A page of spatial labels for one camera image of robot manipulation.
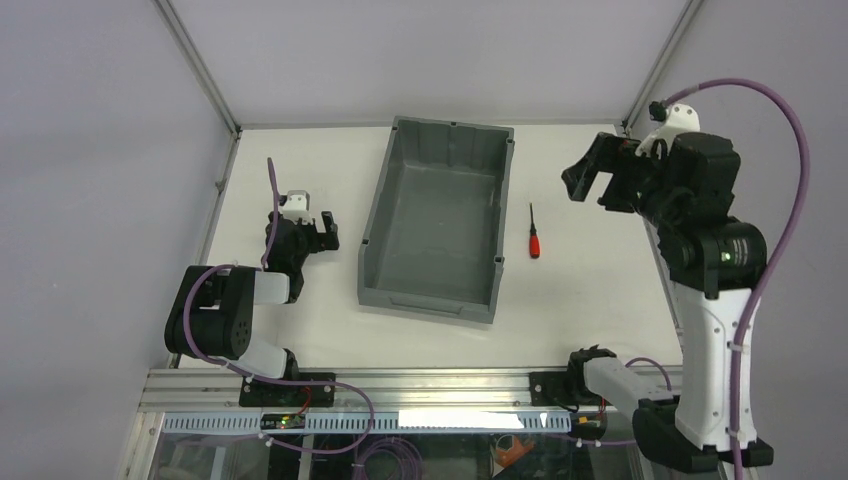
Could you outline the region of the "red handled screwdriver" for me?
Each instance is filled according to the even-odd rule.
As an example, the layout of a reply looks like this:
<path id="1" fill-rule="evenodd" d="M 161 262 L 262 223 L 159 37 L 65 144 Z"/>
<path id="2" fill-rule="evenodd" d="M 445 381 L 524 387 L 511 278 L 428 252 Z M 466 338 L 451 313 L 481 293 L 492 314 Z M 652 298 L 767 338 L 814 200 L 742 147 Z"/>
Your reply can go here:
<path id="1" fill-rule="evenodd" d="M 529 242 L 528 251 L 531 259 L 538 259 L 541 256 L 540 241 L 535 225 L 533 204 L 529 203 L 530 227 L 529 227 Z"/>

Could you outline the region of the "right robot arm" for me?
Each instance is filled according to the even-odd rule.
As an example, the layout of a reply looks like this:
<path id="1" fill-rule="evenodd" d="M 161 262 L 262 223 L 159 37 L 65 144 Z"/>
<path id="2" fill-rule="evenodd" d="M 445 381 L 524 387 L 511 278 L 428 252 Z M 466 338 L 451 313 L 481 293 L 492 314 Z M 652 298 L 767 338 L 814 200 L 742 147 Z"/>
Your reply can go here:
<path id="1" fill-rule="evenodd" d="M 569 358 L 567 398 L 611 403 L 630 420 L 642 455 L 681 473 L 774 460 L 753 426 L 745 385 L 753 327 L 745 308 L 765 272 L 767 246 L 754 225 L 729 213 L 740 164 L 731 141 L 712 134 L 682 133 L 641 155 L 635 140 L 600 133 L 562 173 L 574 201 L 586 198 L 599 173 L 609 174 L 600 204 L 656 229 L 683 333 L 679 393 L 649 385 L 613 352 L 590 347 Z"/>

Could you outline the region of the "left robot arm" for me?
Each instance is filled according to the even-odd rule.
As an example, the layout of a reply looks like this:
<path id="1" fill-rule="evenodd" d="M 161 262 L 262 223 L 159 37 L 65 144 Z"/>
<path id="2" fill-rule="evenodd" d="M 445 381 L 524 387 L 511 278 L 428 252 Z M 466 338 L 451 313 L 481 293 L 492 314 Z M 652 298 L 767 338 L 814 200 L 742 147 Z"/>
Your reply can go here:
<path id="1" fill-rule="evenodd" d="M 316 253 L 339 249 L 338 226 L 330 211 L 314 220 L 271 214 L 266 227 L 270 251 L 261 267 L 190 265 L 186 268 L 164 329 L 173 354 L 229 368 L 247 378 L 298 382 L 295 354 L 253 334 L 254 308 L 296 302 L 303 266 Z"/>

